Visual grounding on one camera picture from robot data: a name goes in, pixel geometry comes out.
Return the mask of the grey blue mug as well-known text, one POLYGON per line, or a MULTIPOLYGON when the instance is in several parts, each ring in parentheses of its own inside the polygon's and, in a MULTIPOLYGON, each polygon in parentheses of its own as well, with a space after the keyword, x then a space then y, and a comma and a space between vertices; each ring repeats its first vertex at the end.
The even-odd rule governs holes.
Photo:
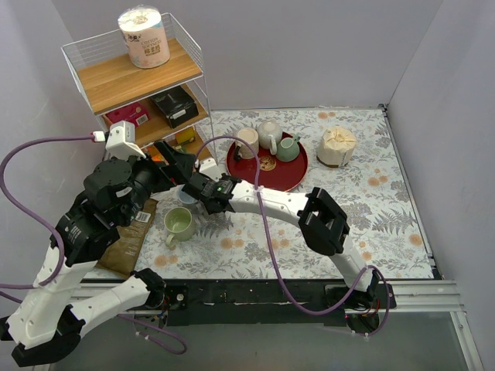
POLYGON ((179 186, 177 191, 177 197, 178 200, 182 203, 182 205, 187 209, 197 213, 200 211, 199 201, 184 191, 184 185, 179 186))

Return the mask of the light green mug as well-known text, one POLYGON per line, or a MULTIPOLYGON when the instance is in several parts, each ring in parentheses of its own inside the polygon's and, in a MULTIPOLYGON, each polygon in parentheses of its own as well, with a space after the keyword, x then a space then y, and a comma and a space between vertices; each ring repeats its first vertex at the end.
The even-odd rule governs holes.
POLYGON ((169 248, 190 240, 196 229, 193 214, 185 207, 176 207, 168 211, 164 217, 164 224, 168 231, 166 246, 169 248))

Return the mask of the speckled white round mug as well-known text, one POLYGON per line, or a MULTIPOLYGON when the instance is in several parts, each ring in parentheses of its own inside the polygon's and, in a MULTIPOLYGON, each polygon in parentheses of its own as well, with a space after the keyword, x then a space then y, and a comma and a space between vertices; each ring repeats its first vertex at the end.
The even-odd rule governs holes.
POLYGON ((282 128, 274 121, 265 121, 257 126, 259 146, 277 154, 278 144, 282 139, 282 128))

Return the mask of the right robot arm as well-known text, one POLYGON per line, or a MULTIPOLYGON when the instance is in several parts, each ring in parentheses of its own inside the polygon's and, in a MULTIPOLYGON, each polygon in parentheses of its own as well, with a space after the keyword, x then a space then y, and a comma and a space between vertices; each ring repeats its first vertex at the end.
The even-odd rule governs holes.
POLYGON ((364 308, 376 301, 377 275, 353 245, 347 214, 325 189, 290 193, 265 188, 259 175, 250 183, 225 173, 215 180, 194 172, 183 191, 200 201, 209 214, 256 213, 298 227, 306 246, 334 263, 355 305, 364 308))

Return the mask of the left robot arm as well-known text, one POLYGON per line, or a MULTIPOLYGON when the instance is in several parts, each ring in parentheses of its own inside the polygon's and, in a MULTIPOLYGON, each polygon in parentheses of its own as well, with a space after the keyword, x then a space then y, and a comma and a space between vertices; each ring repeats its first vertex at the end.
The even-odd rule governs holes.
POLYGON ((92 328, 131 308, 161 307, 166 283, 146 268, 86 304, 70 302, 85 274, 130 226, 151 194, 185 184, 195 157, 164 141, 155 146, 163 161, 147 155, 110 158, 84 179, 84 190, 59 220, 42 268, 16 311, 1 320, 1 339, 13 341, 20 367, 58 362, 92 328))

